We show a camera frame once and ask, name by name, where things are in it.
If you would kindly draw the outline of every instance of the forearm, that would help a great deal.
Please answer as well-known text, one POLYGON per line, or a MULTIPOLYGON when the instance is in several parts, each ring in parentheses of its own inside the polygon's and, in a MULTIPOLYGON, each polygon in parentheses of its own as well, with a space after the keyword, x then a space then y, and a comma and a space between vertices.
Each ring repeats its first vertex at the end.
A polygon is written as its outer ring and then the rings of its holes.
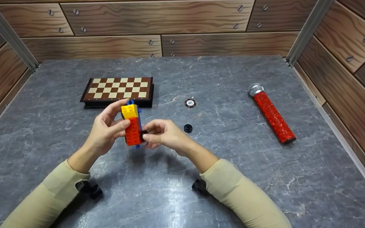
POLYGON ((77 196, 97 158, 79 150, 59 164, 6 218, 0 228, 48 228, 77 196))
POLYGON ((287 217, 268 195, 231 163, 204 147, 188 144, 187 157, 200 171, 207 191, 231 208, 247 227, 290 228, 287 217))

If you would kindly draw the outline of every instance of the gray marble surface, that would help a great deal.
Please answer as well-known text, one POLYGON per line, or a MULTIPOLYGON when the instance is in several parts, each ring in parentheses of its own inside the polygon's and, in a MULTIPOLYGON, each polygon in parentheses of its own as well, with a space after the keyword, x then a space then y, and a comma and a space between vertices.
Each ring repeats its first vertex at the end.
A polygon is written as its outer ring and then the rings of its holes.
MULTIPOLYGON (((46 61, 0 119, 0 224, 88 136, 100 110, 84 110, 89 78, 154 77, 142 122, 170 118, 277 203, 293 227, 365 227, 365 180, 279 56, 46 61), (297 136, 281 145, 255 103, 253 82, 297 136), (188 109, 184 100, 194 97, 188 109)), ((166 149, 136 150, 118 140, 91 170, 104 198, 77 198, 60 228, 243 227, 237 216, 191 190, 198 171, 166 149)))

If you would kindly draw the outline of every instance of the person's left hand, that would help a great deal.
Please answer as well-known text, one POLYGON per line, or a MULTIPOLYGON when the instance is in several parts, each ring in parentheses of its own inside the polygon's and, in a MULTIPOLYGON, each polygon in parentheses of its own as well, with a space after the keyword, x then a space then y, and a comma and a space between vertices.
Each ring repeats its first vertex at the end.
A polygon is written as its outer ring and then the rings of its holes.
POLYGON ((124 130, 130 121, 122 118, 115 120, 115 117, 127 101, 128 99, 123 99, 110 104, 95 118, 91 133, 83 145, 84 148, 102 156, 111 149, 118 137, 125 136, 124 130))

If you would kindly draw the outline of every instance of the silver microphone head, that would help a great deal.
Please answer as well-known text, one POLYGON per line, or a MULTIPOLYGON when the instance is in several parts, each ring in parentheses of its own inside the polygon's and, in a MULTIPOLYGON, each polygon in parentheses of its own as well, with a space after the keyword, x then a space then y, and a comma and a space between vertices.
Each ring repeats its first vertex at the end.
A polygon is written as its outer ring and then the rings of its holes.
POLYGON ((254 97, 256 94, 263 91, 264 87, 260 83, 253 83, 249 86, 249 91, 247 92, 247 94, 254 97))

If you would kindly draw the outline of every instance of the microphone handle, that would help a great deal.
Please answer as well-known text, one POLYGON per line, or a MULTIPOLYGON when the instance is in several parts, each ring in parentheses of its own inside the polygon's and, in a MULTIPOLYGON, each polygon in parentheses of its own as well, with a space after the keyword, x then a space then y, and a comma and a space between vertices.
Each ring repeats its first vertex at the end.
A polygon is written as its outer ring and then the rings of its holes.
POLYGON ((297 139, 264 91, 255 94, 254 99, 282 143, 289 144, 297 139))

